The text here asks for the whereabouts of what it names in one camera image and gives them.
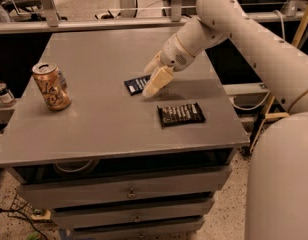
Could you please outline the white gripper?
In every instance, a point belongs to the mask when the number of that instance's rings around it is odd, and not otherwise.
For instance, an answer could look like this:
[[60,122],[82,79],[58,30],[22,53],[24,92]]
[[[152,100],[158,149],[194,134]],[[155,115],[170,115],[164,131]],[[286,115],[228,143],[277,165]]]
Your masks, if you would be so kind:
[[171,36],[164,43],[161,53],[158,52],[144,69],[146,74],[152,75],[145,85],[142,95],[146,98],[154,96],[173,80],[173,68],[176,72],[183,71],[194,59],[195,57],[183,48],[177,35]]

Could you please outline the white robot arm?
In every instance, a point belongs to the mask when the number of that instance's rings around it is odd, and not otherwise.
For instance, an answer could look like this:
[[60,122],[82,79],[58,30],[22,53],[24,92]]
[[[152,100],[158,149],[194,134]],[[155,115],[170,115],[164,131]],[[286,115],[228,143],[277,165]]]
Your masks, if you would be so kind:
[[245,240],[308,240],[308,55],[249,18],[237,0],[197,0],[196,14],[146,66],[152,97],[204,49],[230,40],[288,112],[251,157]]

